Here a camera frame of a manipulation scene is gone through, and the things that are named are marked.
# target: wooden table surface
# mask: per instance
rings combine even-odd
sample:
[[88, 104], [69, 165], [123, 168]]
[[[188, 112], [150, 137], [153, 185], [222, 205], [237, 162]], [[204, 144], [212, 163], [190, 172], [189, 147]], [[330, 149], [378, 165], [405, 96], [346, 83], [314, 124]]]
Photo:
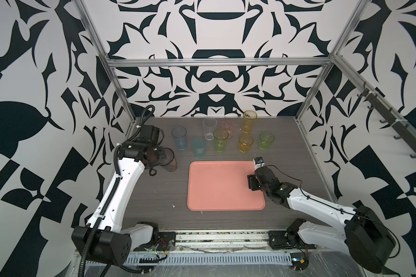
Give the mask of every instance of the wooden table surface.
[[[160, 229], [242, 229], [242, 228], [284, 228], [296, 218], [304, 218], [320, 223], [311, 216], [274, 204], [265, 196], [266, 206], [259, 211], [192, 211], [187, 207], [189, 165], [199, 160], [253, 160], [263, 157], [264, 162], [273, 164], [294, 178], [303, 180], [302, 189], [309, 193], [329, 199], [316, 167], [305, 146], [299, 128], [292, 117], [258, 118], [251, 135], [255, 142], [248, 153], [238, 150], [241, 118], [228, 118], [236, 122], [236, 129], [229, 139], [225, 152], [217, 153], [213, 141], [207, 141], [207, 154], [196, 159], [191, 147], [191, 140], [203, 136], [203, 118], [154, 118], [147, 120], [147, 125], [154, 125], [165, 132], [162, 146], [171, 148], [175, 153], [178, 169], [167, 172], [157, 167], [157, 174], [150, 176], [145, 171], [141, 176], [129, 200], [123, 218], [123, 228], [134, 226], [138, 221], [149, 221], [159, 225]], [[218, 125], [225, 120], [217, 118]], [[188, 147], [180, 152], [174, 145], [171, 130], [175, 126], [184, 126], [188, 130]], [[275, 136], [272, 148], [262, 151], [257, 146], [259, 134], [268, 130]], [[281, 182], [290, 180], [272, 168]], [[219, 176], [213, 176], [213, 182]]]

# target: green cup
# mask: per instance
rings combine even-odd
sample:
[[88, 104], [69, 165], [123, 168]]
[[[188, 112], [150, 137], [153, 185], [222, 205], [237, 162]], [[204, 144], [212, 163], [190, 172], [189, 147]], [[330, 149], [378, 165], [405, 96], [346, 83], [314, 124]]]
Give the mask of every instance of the green cup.
[[274, 141], [274, 135], [268, 131], [260, 133], [259, 136], [259, 148], [262, 150], [267, 150], [271, 147]]
[[223, 128], [218, 128], [214, 131], [214, 150], [222, 153], [227, 146], [228, 131]]

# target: blue cup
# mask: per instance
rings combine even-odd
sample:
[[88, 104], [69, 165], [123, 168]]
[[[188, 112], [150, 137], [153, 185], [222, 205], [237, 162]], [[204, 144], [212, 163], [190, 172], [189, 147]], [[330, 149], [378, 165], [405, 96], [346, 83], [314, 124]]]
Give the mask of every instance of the blue cup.
[[188, 137], [186, 136], [186, 129], [182, 126], [177, 126], [171, 131], [174, 144], [178, 150], [183, 151], [188, 145]]
[[196, 158], [203, 158], [207, 153], [207, 141], [204, 137], [199, 136], [193, 139], [193, 152]]

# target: patterned wallpaper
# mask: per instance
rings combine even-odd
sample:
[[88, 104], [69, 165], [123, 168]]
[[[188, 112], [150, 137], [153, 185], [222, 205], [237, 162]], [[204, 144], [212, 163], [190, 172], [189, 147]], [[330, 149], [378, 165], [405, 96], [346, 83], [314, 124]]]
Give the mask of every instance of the patterned wallpaper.
[[320, 66], [192, 66], [118, 68], [135, 114], [154, 105], [155, 116], [259, 116], [297, 113]]
[[124, 140], [73, 3], [0, 1], [0, 276], [64, 276]]
[[[416, 127], [416, 0], [373, 0], [343, 56]], [[302, 123], [339, 203], [372, 208], [398, 236], [383, 274], [416, 277], [416, 159], [357, 94], [333, 67]]]
[[[328, 56], [357, 0], [86, 0], [110, 58]], [[320, 66], [118, 68], [135, 113], [294, 116]]]
[[416, 128], [416, 0], [373, 0], [362, 19], [342, 55]]

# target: clear cup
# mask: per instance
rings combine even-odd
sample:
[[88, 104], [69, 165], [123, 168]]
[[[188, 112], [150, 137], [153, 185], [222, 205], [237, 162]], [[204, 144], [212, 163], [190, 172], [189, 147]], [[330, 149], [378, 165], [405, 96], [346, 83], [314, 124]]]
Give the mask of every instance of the clear cup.
[[171, 135], [174, 138], [176, 147], [183, 151], [188, 145], [188, 137], [186, 136], [186, 129], [182, 126], [177, 126], [171, 131]]
[[227, 146], [228, 131], [223, 128], [218, 128], [214, 131], [214, 150], [222, 153]]
[[264, 131], [260, 133], [259, 136], [259, 148], [262, 150], [267, 150], [271, 147], [274, 141], [274, 135], [269, 131]]
[[204, 125], [204, 135], [207, 141], [212, 141], [214, 138], [214, 130], [217, 127], [217, 120], [213, 117], [207, 117], [202, 122]]
[[207, 141], [203, 136], [198, 136], [193, 139], [193, 152], [196, 158], [203, 158], [207, 153]]
[[254, 111], [245, 111], [244, 112], [244, 124], [242, 125], [242, 131], [245, 134], [251, 133], [253, 126], [257, 121], [257, 114]]
[[174, 172], [177, 169], [177, 162], [174, 158], [174, 152], [170, 148], [164, 148], [166, 154], [166, 162], [161, 163], [161, 167], [168, 172]]
[[250, 151], [254, 139], [250, 134], [242, 134], [239, 136], [239, 151], [246, 153]]
[[233, 120], [225, 120], [222, 122], [222, 128], [228, 131], [228, 137], [233, 136], [234, 129], [236, 129], [236, 123]]

